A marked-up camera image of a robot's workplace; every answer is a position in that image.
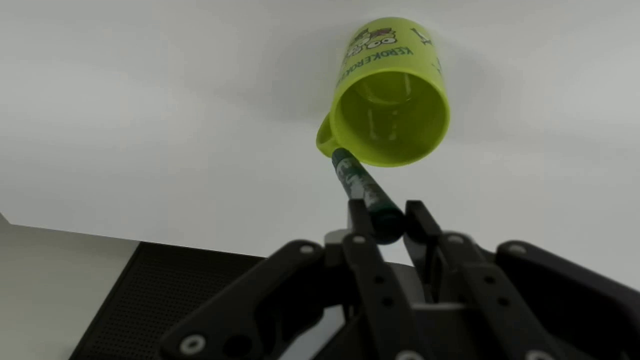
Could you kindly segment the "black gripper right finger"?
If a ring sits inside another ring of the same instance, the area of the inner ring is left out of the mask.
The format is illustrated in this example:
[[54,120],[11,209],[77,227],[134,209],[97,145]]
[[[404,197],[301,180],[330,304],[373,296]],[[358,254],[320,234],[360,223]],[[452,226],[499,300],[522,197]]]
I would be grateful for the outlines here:
[[425,207],[421,199],[405,201],[405,220],[404,220],[404,246],[415,268],[425,268],[437,240],[441,236],[441,227]]

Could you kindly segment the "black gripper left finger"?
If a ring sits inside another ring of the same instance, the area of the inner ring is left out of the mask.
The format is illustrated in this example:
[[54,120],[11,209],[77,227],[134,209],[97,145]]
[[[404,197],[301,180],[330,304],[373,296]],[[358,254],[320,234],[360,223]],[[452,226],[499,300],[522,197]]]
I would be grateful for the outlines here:
[[350,227],[354,234],[366,237],[371,243],[378,241],[378,234],[375,234],[371,216],[362,199],[348,201],[348,216],[350,216]]

